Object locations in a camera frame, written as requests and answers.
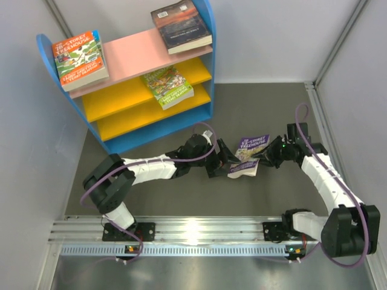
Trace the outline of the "purple 52-storey treehouse book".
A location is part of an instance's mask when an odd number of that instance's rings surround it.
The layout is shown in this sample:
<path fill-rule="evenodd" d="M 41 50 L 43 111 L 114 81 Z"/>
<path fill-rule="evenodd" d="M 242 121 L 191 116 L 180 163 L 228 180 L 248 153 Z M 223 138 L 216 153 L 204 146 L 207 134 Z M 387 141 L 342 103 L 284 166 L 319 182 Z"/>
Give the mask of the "purple 52-storey treehouse book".
<path fill-rule="evenodd" d="M 240 163 L 230 166 L 227 177 L 236 179 L 243 175 L 250 177 L 256 176 L 259 159 L 253 158 L 252 155 L 263 150 L 268 146 L 269 142 L 269 135 L 242 138 L 235 153 L 235 156 L 240 160 Z"/>

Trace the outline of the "lime 65-storey treehouse book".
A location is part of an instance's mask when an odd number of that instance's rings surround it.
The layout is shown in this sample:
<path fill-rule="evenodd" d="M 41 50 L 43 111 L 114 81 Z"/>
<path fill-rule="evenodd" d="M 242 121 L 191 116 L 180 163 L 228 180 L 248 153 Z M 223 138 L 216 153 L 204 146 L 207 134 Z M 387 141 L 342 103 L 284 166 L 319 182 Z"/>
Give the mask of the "lime 65-storey treehouse book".
<path fill-rule="evenodd" d="M 193 86 L 174 66 L 149 72 L 140 78 L 164 111 L 194 96 Z"/>

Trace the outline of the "dark two cities book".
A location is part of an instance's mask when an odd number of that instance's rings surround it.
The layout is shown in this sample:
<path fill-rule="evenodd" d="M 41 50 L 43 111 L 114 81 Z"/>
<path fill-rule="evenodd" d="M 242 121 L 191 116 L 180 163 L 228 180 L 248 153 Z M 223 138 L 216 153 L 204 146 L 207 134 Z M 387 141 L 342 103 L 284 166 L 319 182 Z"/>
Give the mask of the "dark two cities book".
<path fill-rule="evenodd" d="M 154 10 L 151 18 L 169 54 L 212 44 L 212 33 L 192 1 L 179 1 Z"/>

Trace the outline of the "orange 78-storey treehouse book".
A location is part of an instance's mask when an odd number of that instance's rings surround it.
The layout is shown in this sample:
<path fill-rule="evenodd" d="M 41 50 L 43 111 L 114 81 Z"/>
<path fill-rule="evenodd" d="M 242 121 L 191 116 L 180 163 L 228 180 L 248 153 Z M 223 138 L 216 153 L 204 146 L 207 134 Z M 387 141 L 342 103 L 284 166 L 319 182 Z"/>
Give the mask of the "orange 78-storey treehouse book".
<path fill-rule="evenodd" d="M 92 31 L 52 44 L 54 63 L 64 91 L 77 90 L 109 77 Z"/>

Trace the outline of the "light blue 26-storey book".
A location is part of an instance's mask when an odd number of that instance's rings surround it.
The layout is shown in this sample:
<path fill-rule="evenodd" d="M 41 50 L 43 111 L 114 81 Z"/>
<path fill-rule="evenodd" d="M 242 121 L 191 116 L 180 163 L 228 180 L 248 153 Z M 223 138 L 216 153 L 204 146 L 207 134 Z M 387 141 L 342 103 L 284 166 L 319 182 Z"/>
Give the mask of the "light blue 26-storey book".
<path fill-rule="evenodd" d="M 97 44 L 97 48 L 99 50 L 99 53 L 100 53 L 101 57 L 103 57 L 103 48 L 102 48 L 102 42 L 100 40 L 99 32 L 97 30 L 93 30 L 92 34 L 93 34 L 94 40 Z"/>

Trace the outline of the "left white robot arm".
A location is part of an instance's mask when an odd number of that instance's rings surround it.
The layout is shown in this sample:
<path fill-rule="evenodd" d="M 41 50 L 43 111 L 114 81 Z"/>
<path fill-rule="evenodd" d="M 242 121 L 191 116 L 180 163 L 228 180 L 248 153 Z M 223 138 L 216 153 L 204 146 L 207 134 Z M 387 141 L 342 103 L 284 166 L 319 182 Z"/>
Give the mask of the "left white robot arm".
<path fill-rule="evenodd" d="M 108 155 L 83 181 L 83 204 L 90 198 L 94 207 L 124 240 L 142 242 L 137 221 L 129 212 L 124 199 L 129 189 L 148 181 L 176 179 L 193 167 L 205 168 L 209 178 L 227 175 L 227 167 L 240 160 L 222 139 L 212 141 L 210 131 L 193 134 L 184 145 L 153 158 L 124 159 Z"/>

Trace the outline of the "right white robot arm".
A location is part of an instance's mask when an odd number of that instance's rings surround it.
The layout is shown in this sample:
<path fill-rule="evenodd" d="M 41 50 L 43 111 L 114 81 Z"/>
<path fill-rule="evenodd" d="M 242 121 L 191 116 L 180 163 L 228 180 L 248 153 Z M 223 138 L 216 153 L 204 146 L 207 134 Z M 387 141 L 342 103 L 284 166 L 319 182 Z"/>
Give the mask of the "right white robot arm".
<path fill-rule="evenodd" d="M 373 254 L 379 238 L 380 212 L 366 205 L 345 184 L 332 165 L 328 151 L 313 143 L 306 123 L 292 123 L 287 134 L 276 137 L 253 154 L 261 165 L 279 168 L 293 161 L 309 177 L 327 209 L 326 216 L 292 209 L 282 214 L 282 232 L 288 239 L 305 234 L 318 241 L 330 258 Z"/>

